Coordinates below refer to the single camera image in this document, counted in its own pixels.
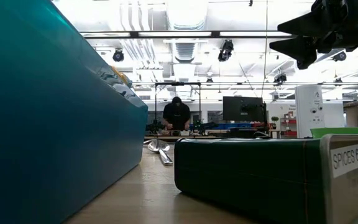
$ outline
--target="ceiling light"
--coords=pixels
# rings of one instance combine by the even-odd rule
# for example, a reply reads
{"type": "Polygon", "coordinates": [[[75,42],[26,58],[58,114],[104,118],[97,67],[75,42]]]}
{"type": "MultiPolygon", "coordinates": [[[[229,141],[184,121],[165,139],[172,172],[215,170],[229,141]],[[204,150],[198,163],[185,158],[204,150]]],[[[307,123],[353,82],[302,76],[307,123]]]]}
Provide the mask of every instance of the ceiling light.
{"type": "Polygon", "coordinates": [[[103,32],[103,31],[81,31],[80,34],[85,38],[100,38],[100,37],[130,37],[128,32],[103,32]]]}
{"type": "Polygon", "coordinates": [[[164,44],[176,44],[176,43],[189,43],[189,44],[197,44],[197,43],[208,43],[208,40],[188,40],[188,39],[179,39],[179,40],[172,40],[172,39],[167,39],[167,40],[162,40],[162,42],[164,44]]]}
{"type": "Polygon", "coordinates": [[[279,31],[227,31],[221,32],[221,37],[289,37],[291,34],[286,34],[279,31]]]}
{"type": "Polygon", "coordinates": [[[139,37],[209,37],[211,32],[201,31],[165,31],[165,32],[139,32],[139,37]]]}

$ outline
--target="white label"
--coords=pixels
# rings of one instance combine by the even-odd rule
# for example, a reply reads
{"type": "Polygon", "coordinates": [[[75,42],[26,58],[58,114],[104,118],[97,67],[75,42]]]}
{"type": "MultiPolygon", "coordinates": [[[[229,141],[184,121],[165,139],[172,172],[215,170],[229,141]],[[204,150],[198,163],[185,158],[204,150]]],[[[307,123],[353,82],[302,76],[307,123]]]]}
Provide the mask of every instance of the white label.
{"type": "Polygon", "coordinates": [[[334,178],[358,168],[358,144],[331,150],[334,178]]]}

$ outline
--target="wooden table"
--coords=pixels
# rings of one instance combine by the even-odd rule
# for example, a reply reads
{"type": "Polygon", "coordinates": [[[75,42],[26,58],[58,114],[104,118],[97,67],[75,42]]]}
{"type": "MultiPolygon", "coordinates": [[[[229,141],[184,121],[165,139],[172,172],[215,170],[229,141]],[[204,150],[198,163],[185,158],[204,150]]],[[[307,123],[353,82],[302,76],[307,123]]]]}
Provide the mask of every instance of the wooden table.
{"type": "MultiPolygon", "coordinates": [[[[172,149],[168,155],[174,160],[172,149]]],[[[158,154],[144,148],[142,162],[137,167],[66,223],[257,224],[182,194],[175,186],[173,175],[173,167],[164,167],[158,154]]]]}

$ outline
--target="green storage box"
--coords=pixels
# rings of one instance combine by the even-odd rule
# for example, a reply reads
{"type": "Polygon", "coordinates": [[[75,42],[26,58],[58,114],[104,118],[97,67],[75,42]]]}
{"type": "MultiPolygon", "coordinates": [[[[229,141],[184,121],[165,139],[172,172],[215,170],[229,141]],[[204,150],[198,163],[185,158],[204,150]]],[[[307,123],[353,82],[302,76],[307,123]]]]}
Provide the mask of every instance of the green storage box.
{"type": "Polygon", "coordinates": [[[358,136],[181,139],[175,183],[186,194],[271,222],[357,223],[358,161],[334,167],[357,147],[358,136]]]}

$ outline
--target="cable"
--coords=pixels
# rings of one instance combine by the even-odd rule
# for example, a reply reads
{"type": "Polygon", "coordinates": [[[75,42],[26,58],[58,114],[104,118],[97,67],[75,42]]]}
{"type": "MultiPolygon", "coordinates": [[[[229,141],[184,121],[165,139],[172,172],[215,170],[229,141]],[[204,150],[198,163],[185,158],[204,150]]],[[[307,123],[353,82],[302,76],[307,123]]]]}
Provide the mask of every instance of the cable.
{"type": "Polygon", "coordinates": [[[266,43],[265,43],[265,66],[264,66],[264,81],[262,84],[262,94],[261,98],[264,97],[264,87],[265,87],[265,81],[266,81],[266,60],[267,60],[267,28],[269,28],[269,0],[266,0],[266,43]]]}
{"type": "Polygon", "coordinates": [[[254,92],[255,96],[258,97],[258,95],[256,94],[256,92],[255,92],[255,90],[254,90],[254,87],[252,87],[251,82],[249,82],[249,80],[248,80],[247,74],[245,73],[244,69],[242,68],[242,65],[241,65],[241,63],[240,63],[239,58],[237,57],[236,52],[234,52],[234,54],[236,55],[236,58],[237,58],[237,61],[239,62],[239,65],[240,65],[242,74],[244,74],[244,76],[245,76],[245,78],[246,78],[246,80],[247,80],[247,83],[248,83],[249,86],[251,87],[251,89],[252,89],[252,91],[254,92]]]}

